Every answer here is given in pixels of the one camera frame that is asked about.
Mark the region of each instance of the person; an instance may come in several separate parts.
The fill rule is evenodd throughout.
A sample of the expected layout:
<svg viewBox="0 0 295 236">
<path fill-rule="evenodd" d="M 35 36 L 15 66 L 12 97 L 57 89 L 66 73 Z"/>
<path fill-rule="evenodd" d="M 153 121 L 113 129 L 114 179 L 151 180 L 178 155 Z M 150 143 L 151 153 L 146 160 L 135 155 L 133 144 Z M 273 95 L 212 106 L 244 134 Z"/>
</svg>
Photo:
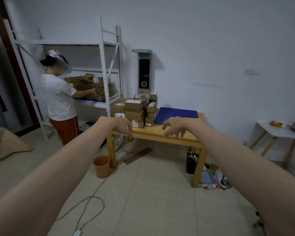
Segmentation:
<svg viewBox="0 0 295 236">
<path fill-rule="evenodd" d="M 191 132 L 274 233 L 295 236 L 295 177 L 200 119 L 170 118 L 163 130 L 164 137 Z M 132 137 L 126 118 L 100 117 L 0 198 L 0 236 L 47 235 L 110 131 Z"/>
<path fill-rule="evenodd" d="M 46 73 L 41 77 L 41 85 L 47 100 L 49 121 L 57 130 L 62 144 L 66 145 L 79 134 L 78 118 L 72 97 L 81 98 L 88 94 L 98 97 L 95 89 L 77 91 L 70 83 L 79 80 L 91 82 L 94 75 L 62 77 L 72 69 L 57 50 L 50 50 L 46 59 L 40 62 L 47 67 Z"/>
</svg>

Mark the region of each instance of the hand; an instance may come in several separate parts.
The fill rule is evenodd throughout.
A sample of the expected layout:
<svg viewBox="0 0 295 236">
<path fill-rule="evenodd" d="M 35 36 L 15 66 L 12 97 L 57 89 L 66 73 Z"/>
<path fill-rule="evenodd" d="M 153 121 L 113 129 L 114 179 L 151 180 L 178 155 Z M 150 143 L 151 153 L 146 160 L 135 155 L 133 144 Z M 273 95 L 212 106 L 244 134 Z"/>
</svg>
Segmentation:
<svg viewBox="0 0 295 236">
<path fill-rule="evenodd" d="M 92 82 L 93 81 L 93 78 L 94 78 L 94 75 L 93 74 L 85 74 L 84 76 L 81 77 L 82 80 L 86 80 L 88 82 Z"/>
<path fill-rule="evenodd" d="M 98 97 L 96 89 L 89 89 L 88 91 L 89 91 L 89 94 L 91 94 L 93 97 Z"/>
<path fill-rule="evenodd" d="M 126 119 L 126 118 L 122 118 L 122 117 L 100 117 L 104 118 L 106 121 L 109 121 L 109 125 L 112 126 L 112 131 L 116 131 L 120 134 L 125 134 L 128 137 L 132 137 L 132 124 L 131 122 Z"/>
<path fill-rule="evenodd" d="M 186 133 L 186 128 L 185 128 L 185 122 L 186 120 L 191 120 L 190 118 L 181 118 L 181 117 L 175 117 L 175 118 L 170 118 L 167 119 L 163 123 L 162 129 L 165 130 L 166 127 L 170 124 L 170 128 L 164 132 L 163 136 L 168 137 L 175 135 L 177 138 L 179 136 L 179 133 L 181 133 L 180 137 L 184 137 Z"/>
</svg>

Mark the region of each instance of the metal shelving unit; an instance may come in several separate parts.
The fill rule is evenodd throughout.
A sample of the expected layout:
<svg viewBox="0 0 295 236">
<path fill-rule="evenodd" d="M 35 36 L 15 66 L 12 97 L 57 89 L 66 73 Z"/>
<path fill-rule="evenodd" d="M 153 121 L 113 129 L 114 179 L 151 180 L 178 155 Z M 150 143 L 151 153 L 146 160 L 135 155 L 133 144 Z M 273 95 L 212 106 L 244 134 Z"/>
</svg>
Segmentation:
<svg viewBox="0 0 295 236">
<path fill-rule="evenodd" d="M 48 118 L 43 119 L 40 111 L 39 111 L 39 105 L 37 100 L 39 99 L 44 99 L 43 96 L 38 96 L 35 95 L 35 92 L 31 86 L 31 83 L 27 77 L 27 71 L 26 71 L 26 67 L 24 65 L 23 62 L 23 58 L 22 58 L 22 54 L 20 49 L 22 49 L 25 53 L 27 53 L 32 59 L 34 59 L 36 61 L 36 63 L 38 63 L 40 66 L 42 66 L 40 64 L 40 62 L 38 60 L 36 60 L 33 55 L 31 55 L 22 45 L 28 45 L 28 44 L 33 44 L 33 45 L 62 45 L 62 46 L 96 46 L 99 47 L 100 50 L 100 55 L 101 55 L 101 65 L 102 65 L 102 69 L 101 71 L 95 71 L 95 72 L 101 72 L 102 76 L 103 76 L 103 80 L 104 80 L 104 90 L 105 90 L 105 98 L 109 99 L 109 101 L 106 100 L 105 103 L 102 102 L 95 102 L 95 101 L 87 101 L 87 100 L 80 100 L 80 99 L 75 99 L 75 103 L 77 104 L 82 104 L 85 106 L 91 106 L 91 107 L 95 107 L 95 108 L 106 108 L 107 111 L 107 116 L 110 117 L 110 104 L 114 103 L 115 101 L 117 101 L 118 99 L 120 99 L 123 95 L 123 82 L 122 82 L 122 76 L 120 74 L 121 72 L 121 64 L 120 64 L 120 52 L 121 52 L 121 31 L 120 31 L 120 27 L 116 26 L 116 33 L 110 32 L 110 31 L 106 31 L 102 29 L 102 19 L 101 16 L 97 16 L 97 30 L 98 30 L 98 38 L 95 39 L 94 41 L 74 41 L 74 40 L 51 40 L 51 39 L 45 39 L 44 38 L 44 34 L 42 29 L 38 28 L 39 30 L 39 35 L 37 34 L 32 34 L 32 33 L 24 33 L 24 32 L 18 32 L 15 30 L 12 30 L 10 27 L 10 24 L 8 22 L 8 20 L 4 20 L 4 24 L 6 26 L 7 32 L 9 34 L 9 38 L 11 40 L 11 43 L 13 44 L 13 49 L 15 52 L 15 55 L 17 57 L 18 63 L 20 65 L 20 69 L 22 71 L 23 74 L 23 78 L 25 80 L 27 89 L 29 91 L 29 94 L 31 96 L 32 99 L 32 103 L 36 112 L 36 115 L 39 119 L 39 124 L 42 128 L 43 131 L 43 135 L 45 137 L 46 140 L 48 140 L 48 135 L 50 132 L 47 132 L 45 126 L 51 126 L 51 124 L 48 121 Z M 115 35 L 116 36 L 116 43 L 113 42 L 107 42 L 104 41 L 103 39 L 103 32 L 111 34 L 111 35 Z M 39 39 L 17 39 L 15 34 L 19 33 L 19 34 L 27 34 L 27 35 L 31 35 L 31 36 L 37 36 Z M 104 48 L 106 46 L 111 46 L 111 47 L 115 47 L 115 51 L 113 54 L 113 58 L 111 60 L 110 63 L 110 68 L 107 71 L 106 69 L 106 61 L 105 61 L 105 52 L 104 52 Z M 114 66 L 114 62 L 116 57 L 118 57 L 118 61 L 117 61 L 117 71 L 113 71 L 113 66 Z M 110 75 L 111 73 L 113 74 L 118 74 L 119 75 L 119 87 L 120 87 L 120 92 L 117 93 L 116 95 L 109 97 L 109 91 L 108 91 L 108 82 L 110 79 Z"/>
</svg>

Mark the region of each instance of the white side table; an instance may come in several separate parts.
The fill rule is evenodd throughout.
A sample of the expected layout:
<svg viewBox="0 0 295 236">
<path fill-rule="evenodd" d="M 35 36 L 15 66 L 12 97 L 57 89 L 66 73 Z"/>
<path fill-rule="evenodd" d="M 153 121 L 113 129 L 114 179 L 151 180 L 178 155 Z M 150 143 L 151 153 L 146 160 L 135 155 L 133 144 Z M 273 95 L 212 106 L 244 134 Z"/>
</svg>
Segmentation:
<svg viewBox="0 0 295 236">
<path fill-rule="evenodd" d="M 293 143 L 291 144 L 289 152 L 284 157 L 285 167 L 288 167 L 289 162 L 290 162 L 292 155 L 293 155 L 292 153 L 293 153 L 294 147 L 295 147 L 295 132 L 291 131 L 288 128 L 279 128 L 279 127 L 271 126 L 268 122 L 257 122 L 257 123 L 260 125 L 260 127 L 262 127 L 264 129 L 264 131 L 257 138 L 257 140 L 250 146 L 250 149 L 252 150 L 267 133 L 270 134 L 273 138 L 271 139 L 269 144 L 265 147 L 265 149 L 261 153 L 261 156 L 266 155 L 266 153 L 271 148 L 271 146 L 275 143 L 277 138 L 292 138 Z"/>
</svg>

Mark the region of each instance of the wooden table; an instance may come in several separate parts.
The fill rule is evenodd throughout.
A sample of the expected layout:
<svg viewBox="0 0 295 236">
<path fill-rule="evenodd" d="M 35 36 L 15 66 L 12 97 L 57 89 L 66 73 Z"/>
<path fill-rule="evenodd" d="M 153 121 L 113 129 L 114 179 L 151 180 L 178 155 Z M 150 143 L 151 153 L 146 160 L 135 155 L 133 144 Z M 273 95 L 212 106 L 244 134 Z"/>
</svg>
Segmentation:
<svg viewBox="0 0 295 236">
<path fill-rule="evenodd" d="M 198 116 L 206 124 L 205 115 L 203 113 L 198 113 Z M 208 155 L 206 149 L 204 149 L 202 144 L 197 140 L 197 138 L 188 131 L 186 132 L 183 138 L 181 137 L 175 138 L 174 136 L 165 138 L 163 137 L 163 133 L 164 133 L 164 130 L 162 130 L 162 125 L 155 125 L 153 127 L 144 126 L 143 128 L 136 128 L 136 127 L 133 128 L 134 138 L 141 138 L 141 139 L 148 139 L 148 140 L 153 140 L 157 142 L 165 142 L 165 143 L 173 143 L 173 144 L 178 144 L 183 146 L 190 146 L 192 152 L 195 152 L 196 148 L 201 148 L 196 169 L 193 175 L 193 181 L 192 181 L 192 187 L 198 188 L 201 175 L 202 175 L 203 166 L 205 164 L 205 161 Z M 113 134 L 120 135 L 120 133 L 110 132 L 107 135 L 108 155 L 110 157 L 111 168 L 115 168 L 117 164 Z"/>
<path fill-rule="evenodd" d="M 284 168 L 287 168 L 289 165 L 289 162 L 291 161 L 294 147 L 295 147 L 295 132 L 291 131 L 290 129 L 284 127 L 274 127 L 271 126 L 268 122 L 257 122 L 260 127 L 263 128 L 263 133 L 256 139 L 256 141 L 250 146 L 250 149 L 252 150 L 258 142 L 268 133 L 272 136 L 271 141 L 268 143 L 268 145 L 265 147 L 263 152 L 261 153 L 261 156 L 265 156 L 268 150 L 272 147 L 272 145 L 275 143 L 277 138 L 291 138 L 293 139 L 293 142 L 291 144 L 291 147 L 284 157 Z"/>
</svg>

